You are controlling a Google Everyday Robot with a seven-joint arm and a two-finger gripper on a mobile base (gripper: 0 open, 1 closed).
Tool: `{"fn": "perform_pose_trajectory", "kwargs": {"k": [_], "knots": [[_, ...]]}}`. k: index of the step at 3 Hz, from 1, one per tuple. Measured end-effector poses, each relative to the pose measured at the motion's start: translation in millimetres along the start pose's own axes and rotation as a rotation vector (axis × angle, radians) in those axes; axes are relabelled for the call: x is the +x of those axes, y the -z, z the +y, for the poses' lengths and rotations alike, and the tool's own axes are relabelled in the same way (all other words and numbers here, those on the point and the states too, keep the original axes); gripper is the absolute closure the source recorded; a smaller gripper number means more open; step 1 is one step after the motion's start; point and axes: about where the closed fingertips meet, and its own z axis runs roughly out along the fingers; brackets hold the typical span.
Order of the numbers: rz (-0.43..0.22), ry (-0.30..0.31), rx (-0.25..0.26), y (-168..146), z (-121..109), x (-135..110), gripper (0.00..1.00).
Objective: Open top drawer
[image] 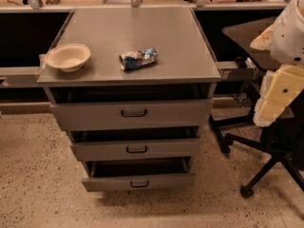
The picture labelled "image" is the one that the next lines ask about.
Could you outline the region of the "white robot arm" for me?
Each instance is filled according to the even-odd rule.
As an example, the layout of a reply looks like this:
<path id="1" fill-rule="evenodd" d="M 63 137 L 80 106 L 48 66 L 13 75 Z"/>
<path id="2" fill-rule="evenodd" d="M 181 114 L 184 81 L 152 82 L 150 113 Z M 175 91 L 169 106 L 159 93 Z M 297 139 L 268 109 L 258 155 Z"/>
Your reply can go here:
<path id="1" fill-rule="evenodd" d="M 275 72 L 266 72 L 255 106 L 255 125 L 266 127 L 304 89 L 304 0 L 292 0 L 250 47 L 269 50 L 280 63 Z"/>

